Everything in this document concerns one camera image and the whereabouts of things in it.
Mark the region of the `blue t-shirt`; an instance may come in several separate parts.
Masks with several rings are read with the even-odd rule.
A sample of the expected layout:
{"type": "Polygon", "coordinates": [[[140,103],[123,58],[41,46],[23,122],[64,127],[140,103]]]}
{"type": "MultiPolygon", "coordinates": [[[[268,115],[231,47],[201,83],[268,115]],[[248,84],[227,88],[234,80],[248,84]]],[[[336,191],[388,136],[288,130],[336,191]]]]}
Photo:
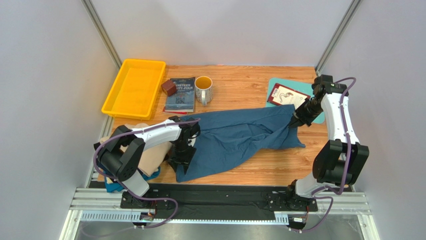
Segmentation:
{"type": "Polygon", "coordinates": [[[295,107],[275,107],[211,111],[183,116],[199,118],[200,135],[196,153],[187,170],[179,166],[176,181],[187,182],[232,170],[261,149],[286,150],[305,147],[297,128],[289,128],[295,107]]]}

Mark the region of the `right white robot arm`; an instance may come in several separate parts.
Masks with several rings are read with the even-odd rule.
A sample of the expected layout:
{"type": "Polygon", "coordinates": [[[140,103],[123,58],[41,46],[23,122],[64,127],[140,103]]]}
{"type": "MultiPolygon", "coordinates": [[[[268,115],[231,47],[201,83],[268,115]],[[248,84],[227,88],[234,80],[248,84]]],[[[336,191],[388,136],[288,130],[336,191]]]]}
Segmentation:
{"type": "Polygon", "coordinates": [[[353,185],[370,154],[362,145],[352,126],[349,113],[349,90],[356,78],[351,77],[350,85],[343,80],[334,81],[331,75],[320,75],[312,84],[313,96],[307,98],[292,114],[289,128],[311,126],[313,121],[324,114],[328,141],[315,157],[312,172],[295,180],[291,187],[296,196],[312,199],[324,190],[340,195],[345,186],[353,185]]]}

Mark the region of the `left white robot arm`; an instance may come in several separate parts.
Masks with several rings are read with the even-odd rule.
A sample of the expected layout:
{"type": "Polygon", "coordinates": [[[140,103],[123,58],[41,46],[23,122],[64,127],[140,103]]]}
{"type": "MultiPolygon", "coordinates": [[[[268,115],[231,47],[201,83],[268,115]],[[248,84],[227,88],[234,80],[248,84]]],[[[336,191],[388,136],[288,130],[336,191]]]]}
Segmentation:
{"type": "Polygon", "coordinates": [[[184,121],[172,116],[143,128],[121,125],[108,140],[94,145],[93,166],[97,172],[104,169],[103,176],[115,179],[133,197],[143,200],[150,188],[138,172],[143,152],[169,142],[172,148],[167,163],[174,170],[182,167],[186,173],[197,150],[193,144],[201,133],[199,121],[199,118],[184,121]]]}

